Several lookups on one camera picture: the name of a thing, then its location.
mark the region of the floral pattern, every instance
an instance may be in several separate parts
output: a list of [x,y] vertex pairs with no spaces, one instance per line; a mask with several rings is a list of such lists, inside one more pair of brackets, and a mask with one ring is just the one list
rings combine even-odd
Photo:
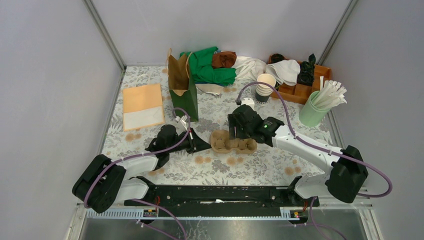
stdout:
[[[144,150],[156,137],[162,125],[156,125],[131,131],[123,131],[122,90],[150,83],[160,83],[165,113],[165,124],[176,126],[177,132],[184,129],[172,118],[172,102],[168,90],[167,69],[163,66],[129,66],[123,78],[120,94],[105,136],[102,153],[112,159],[119,159]],[[222,94],[213,96],[197,90],[199,121],[191,126],[203,140],[209,142],[211,132],[217,129],[228,130],[227,114],[236,107],[236,98],[240,89],[248,84],[247,80],[237,80],[223,89]],[[242,98],[254,98],[249,87]],[[301,104],[286,102],[289,119],[294,129],[313,139],[331,144],[329,126],[323,120],[316,127],[306,127],[299,122]],[[255,111],[262,117],[275,117],[286,122],[286,115],[279,99],[270,98],[265,104],[255,103]],[[170,154],[170,160],[161,169],[140,173],[155,184],[172,185],[278,185],[287,186],[299,175],[313,176],[323,173],[318,167],[304,159],[281,149],[258,144],[253,154],[236,154],[235,151],[221,154],[212,149],[188,154],[185,151]]]

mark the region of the orange envelope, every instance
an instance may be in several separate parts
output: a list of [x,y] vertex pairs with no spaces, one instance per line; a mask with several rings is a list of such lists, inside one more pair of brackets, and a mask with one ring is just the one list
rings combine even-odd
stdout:
[[122,95],[124,131],[165,123],[159,83],[125,88]]

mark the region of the green cloth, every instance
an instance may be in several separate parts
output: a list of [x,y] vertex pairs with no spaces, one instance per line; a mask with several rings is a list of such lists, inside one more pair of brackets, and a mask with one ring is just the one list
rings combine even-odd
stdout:
[[[212,68],[212,57],[216,50],[218,48],[213,46],[191,54],[188,59],[188,66],[190,67],[190,74],[195,83],[228,86],[236,80],[235,68]],[[183,54],[187,54],[188,56],[190,52],[182,52],[179,56],[181,57]]]

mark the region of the wooden box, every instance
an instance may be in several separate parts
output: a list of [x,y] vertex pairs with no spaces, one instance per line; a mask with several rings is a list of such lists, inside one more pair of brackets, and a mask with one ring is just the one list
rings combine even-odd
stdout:
[[[286,101],[305,104],[308,101],[311,93],[320,90],[320,76],[324,76],[324,82],[326,80],[332,80],[332,71],[331,68],[315,65],[315,71],[313,73],[314,81],[312,86],[306,86],[302,84],[296,84],[294,86],[289,86],[285,83],[279,86],[278,92],[281,94],[282,98]],[[278,98],[278,95],[275,92],[271,93],[272,98]]]

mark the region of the green container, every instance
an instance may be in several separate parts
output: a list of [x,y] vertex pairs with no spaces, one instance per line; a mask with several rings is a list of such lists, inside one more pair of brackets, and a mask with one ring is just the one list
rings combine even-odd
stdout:
[[315,127],[318,125],[331,109],[321,109],[312,104],[311,101],[318,95],[319,92],[320,91],[314,91],[307,99],[302,110],[300,110],[299,120],[307,127]]

